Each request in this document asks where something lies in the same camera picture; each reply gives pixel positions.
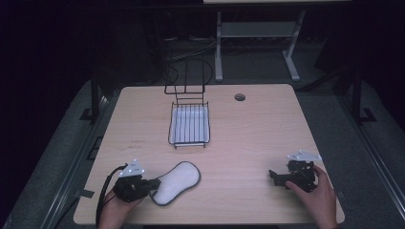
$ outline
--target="gray carpet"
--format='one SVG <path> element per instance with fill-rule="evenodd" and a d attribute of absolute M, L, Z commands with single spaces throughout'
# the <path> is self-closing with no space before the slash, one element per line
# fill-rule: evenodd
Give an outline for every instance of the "gray carpet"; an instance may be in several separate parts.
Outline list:
<path fill-rule="evenodd" d="M 253 46 L 254 51 L 224 56 L 223 84 L 288 83 L 294 88 L 299 88 L 324 74 L 313 68 L 316 56 L 322 48 L 321 43 L 297 45 L 293 60 L 302 76 L 302 80 L 298 83 L 291 82 L 279 52 L 285 43 L 266 48 L 250 43 L 248 45 Z M 176 43 L 173 47 L 176 52 L 189 51 L 184 44 Z M 213 54 L 204 55 L 203 59 L 213 64 Z M 178 65 L 177 68 L 182 74 L 181 66 Z M 198 73 L 201 66 L 196 68 L 199 68 L 195 70 L 195 73 Z M 350 95 L 336 97 L 331 92 L 335 80 L 334 78 L 311 92 L 297 93 L 297 97 L 328 168 L 333 186 L 339 194 L 346 215 L 346 220 L 341 226 L 348 229 L 405 228 L 402 216 L 398 213 L 370 159 L 368 148 L 358 132 L 359 127 L 353 125 L 352 118 L 345 110 L 345 101 L 350 102 Z M 215 80 L 212 79 L 210 84 L 216 84 Z M 371 109 L 377 122 L 365 123 L 361 129 L 373 140 L 375 148 L 386 161 L 396 181 L 404 188 L 405 168 L 402 166 L 405 157 L 404 133 L 381 105 L 373 89 L 367 84 L 363 84 L 363 88 L 362 105 Z M 92 151 L 97 137 L 103 136 L 118 96 L 119 90 L 108 97 L 97 124 L 90 125 L 89 121 L 79 120 L 83 110 L 91 107 L 90 84 L 83 86 L 54 133 L 30 181 L 15 204 L 9 224 L 5 225 L 5 228 L 41 228 L 44 221 L 49 226 L 44 228 L 55 226 L 62 213 L 74 203 L 75 193 L 84 187 L 93 165 L 93 162 L 86 158 Z M 60 190 L 64 182 L 68 182 L 69 185 Z M 47 217 L 55 200 L 60 207 L 53 217 Z M 95 228 L 76 225 L 73 222 L 74 210 L 75 204 L 57 228 Z M 316 228 L 314 225 L 279 225 L 279 227 Z M 141 226 L 126 225 L 124 228 L 141 228 Z"/>

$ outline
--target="table top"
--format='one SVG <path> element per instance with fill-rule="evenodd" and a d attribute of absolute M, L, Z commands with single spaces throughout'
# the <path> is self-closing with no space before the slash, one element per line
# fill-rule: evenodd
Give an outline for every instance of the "table top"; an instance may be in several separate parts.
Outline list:
<path fill-rule="evenodd" d="M 213 85 L 205 87 L 210 141 L 175 147 L 168 142 L 175 96 L 163 87 L 122 90 L 86 183 L 92 198 L 81 198 L 78 224 L 95 224 L 96 204 L 106 177 L 134 158 L 143 178 L 166 174 L 181 161 L 195 164 L 201 182 L 170 205 L 146 198 L 127 219 L 134 224 L 283 224 L 312 219 L 290 190 L 274 186 L 271 169 L 286 174 L 287 155 L 319 154 L 294 90 L 289 85 Z M 237 101 L 235 94 L 244 94 Z M 322 161 L 315 164 L 324 168 Z M 110 190 L 117 175 L 110 183 Z M 344 220 L 337 200 L 337 220 Z"/>

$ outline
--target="hand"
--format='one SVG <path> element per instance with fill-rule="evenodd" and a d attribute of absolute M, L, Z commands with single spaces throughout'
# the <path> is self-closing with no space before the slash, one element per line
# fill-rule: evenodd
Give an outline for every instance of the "hand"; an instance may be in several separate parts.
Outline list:
<path fill-rule="evenodd" d="M 119 229 L 124 224 L 128 213 L 143 201 L 143 198 L 125 202 L 116 197 L 111 190 L 104 198 L 98 229 Z"/>
<path fill-rule="evenodd" d="M 336 194 L 331 188 L 328 175 L 316 165 L 313 169 L 318 175 L 318 186 L 311 193 L 305 192 L 291 181 L 287 181 L 286 186 L 304 202 L 319 229 L 337 228 Z"/>

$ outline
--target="small round hole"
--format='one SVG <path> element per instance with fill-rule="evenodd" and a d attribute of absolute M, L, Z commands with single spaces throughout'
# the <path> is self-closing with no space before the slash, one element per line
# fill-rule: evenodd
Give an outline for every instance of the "small round hole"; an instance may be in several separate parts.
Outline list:
<path fill-rule="evenodd" d="M 237 101 L 244 101 L 246 99 L 246 96 L 244 94 L 235 94 L 235 99 Z"/>

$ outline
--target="wire basket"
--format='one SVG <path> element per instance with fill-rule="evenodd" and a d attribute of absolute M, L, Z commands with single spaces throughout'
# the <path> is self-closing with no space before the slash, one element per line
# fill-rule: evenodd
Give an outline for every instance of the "wire basket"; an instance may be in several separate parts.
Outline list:
<path fill-rule="evenodd" d="M 185 74 L 182 85 L 179 80 L 166 79 L 164 92 L 175 96 L 172 103 L 171 121 L 169 128 L 169 143 L 178 146 L 203 146 L 209 142 L 209 110 L 208 102 L 204 102 L 205 93 L 203 65 L 202 85 L 187 87 L 187 66 L 185 60 Z"/>

